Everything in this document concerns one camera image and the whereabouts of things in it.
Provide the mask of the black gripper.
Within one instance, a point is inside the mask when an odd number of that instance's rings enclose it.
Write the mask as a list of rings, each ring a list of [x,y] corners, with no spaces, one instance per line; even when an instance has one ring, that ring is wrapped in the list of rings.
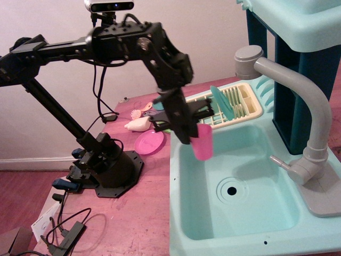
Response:
[[[197,123],[194,119],[204,119],[215,114],[210,98],[186,103],[182,89],[165,91],[158,89],[157,92],[167,120],[163,121],[165,122],[163,125],[151,122],[154,130],[161,132],[164,129],[171,129],[183,144],[190,144],[190,138],[198,136]]]

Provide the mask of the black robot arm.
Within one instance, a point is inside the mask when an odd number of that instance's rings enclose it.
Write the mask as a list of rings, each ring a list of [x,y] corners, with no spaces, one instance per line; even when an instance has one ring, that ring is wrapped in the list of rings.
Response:
[[[156,131],[170,129],[181,143],[190,144],[198,137],[200,119],[211,116],[209,100],[186,103],[182,87],[192,82],[189,56],[168,39],[158,22],[141,23],[132,14],[110,27],[96,27],[76,41],[48,44],[38,35],[1,58],[1,86],[24,86],[87,151],[101,153],[104,146],[78,123],[36,81],[41,66],[53,61],[73,59],[104,67],[141,60],[158,85],[158,101],[164,110],[151,118]]]

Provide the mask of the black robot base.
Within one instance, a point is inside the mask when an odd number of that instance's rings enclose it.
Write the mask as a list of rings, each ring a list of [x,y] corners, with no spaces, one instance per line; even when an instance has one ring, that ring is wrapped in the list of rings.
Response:
[[[137,152],[124,151],[120,140],[86,132],[77,142],[83,150],[70,167],[69,181],[94,189],[102,198],[119,198],[138,183],[144,162]]]

